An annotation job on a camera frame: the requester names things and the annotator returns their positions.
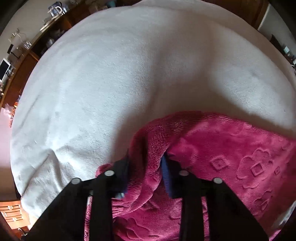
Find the bed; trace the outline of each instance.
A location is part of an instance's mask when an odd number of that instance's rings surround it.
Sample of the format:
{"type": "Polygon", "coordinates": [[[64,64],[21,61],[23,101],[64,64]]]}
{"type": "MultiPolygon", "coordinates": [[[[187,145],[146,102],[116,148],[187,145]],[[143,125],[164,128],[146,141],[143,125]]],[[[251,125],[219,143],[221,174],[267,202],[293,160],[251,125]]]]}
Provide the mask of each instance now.
{"type": "Polygon", "coordinates": [[[295,71],[244,20],[203,1],[146,0],[84,19],[42,56],[15,113],[23,208],[38,218],[72,178],[124,156],[140,127],[183,110],[295,137],[295,71]]]}

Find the wooden desk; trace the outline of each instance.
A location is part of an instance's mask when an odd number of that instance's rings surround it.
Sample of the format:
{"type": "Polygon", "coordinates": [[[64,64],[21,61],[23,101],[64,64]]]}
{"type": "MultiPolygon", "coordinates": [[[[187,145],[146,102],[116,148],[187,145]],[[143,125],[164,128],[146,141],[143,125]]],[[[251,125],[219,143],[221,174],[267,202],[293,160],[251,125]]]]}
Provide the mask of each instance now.
{"type": "Polygon", "coordinates": [[[4,95],[0,99],[0,107],[6,104],[13,106],[22,94],[24,87],[32,73],[34,67],[42,56],[42,50],[46,47],[48,39],[52,32],[60,29],[68,31],[75,24],[90,15],[89,6],[85,1],[80,2],[66,14],[56,18],[50,25],[40,31],[33,39],[30,50],[23,53],[23,56],[17,61],[11,77],[7,80],[4,89],[4,95]]]}

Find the wall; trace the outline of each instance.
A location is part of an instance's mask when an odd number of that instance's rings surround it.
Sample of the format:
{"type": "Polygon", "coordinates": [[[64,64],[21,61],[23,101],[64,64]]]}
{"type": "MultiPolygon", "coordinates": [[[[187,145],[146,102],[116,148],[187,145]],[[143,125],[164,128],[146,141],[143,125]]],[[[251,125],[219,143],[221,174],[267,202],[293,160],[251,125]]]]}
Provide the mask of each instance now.
{"type": "Polygon", "coordinates": [[[290,32],[289,28],[277,13],[272,5],[269,4],[265,17],[258,28],[268,40],[271,39],[273,34],[281,45],[289,47],[291,52],[296,55],[296,40],[290,32]]]}
{"type": "MultiPolygon", "coordinates": [[[[17,28],[27,35],[29,41],[34,38],[43,26],[42,21],[50,16],[48,7],[55,2],[56,0],[29,0],[15,13],[0,35],[0,59],[8,56],[7,50],[10,46],[8,39],[17,28]]],[[[18,37],[14,39],[13,44],[21,44],[18,37]]]]}
{"type": "Polygon", "coordinates": [[[10,168],[10,137],[9,118],[0,111],[0,201],[15,200],[15,187],[10,168]]]}

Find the pink fabric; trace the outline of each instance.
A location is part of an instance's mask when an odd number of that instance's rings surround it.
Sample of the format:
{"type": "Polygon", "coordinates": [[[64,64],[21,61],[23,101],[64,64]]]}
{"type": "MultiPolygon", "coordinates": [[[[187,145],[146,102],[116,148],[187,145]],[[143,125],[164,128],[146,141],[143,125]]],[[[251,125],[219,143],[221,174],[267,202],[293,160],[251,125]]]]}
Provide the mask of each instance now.
{"type": "MultiPolygon", "coordinates": [[[[128,192],[112,202],[116,239],[178,239],[181,199],[165,193],[159,169],[165,151],[199,178],[221,177],[268,234],[279,214],[296,200],[295,140],[222,115],[180,112],[154,120],[134,135],[128,151],[128,192]]],[[[99,167],[97,175],[109,166],[99,167]]],[[[207,219],[206,205],[204,216],[207,219]]]]}

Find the wrinkled white fabric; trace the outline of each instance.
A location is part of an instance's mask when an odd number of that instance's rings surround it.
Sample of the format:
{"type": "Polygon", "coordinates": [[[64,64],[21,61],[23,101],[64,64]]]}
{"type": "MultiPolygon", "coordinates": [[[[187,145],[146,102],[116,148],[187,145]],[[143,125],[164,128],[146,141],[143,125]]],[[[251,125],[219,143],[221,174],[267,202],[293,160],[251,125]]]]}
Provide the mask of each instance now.
{"type": "Polygon", "coordinates": [[[33,70],[12,125],[22,205],[39,217],[74,177],[120,159],[147,122],[219,112],[296,133],[295,74],[268,40],[203,1],[147,0],[93,14],[33,70]]]}

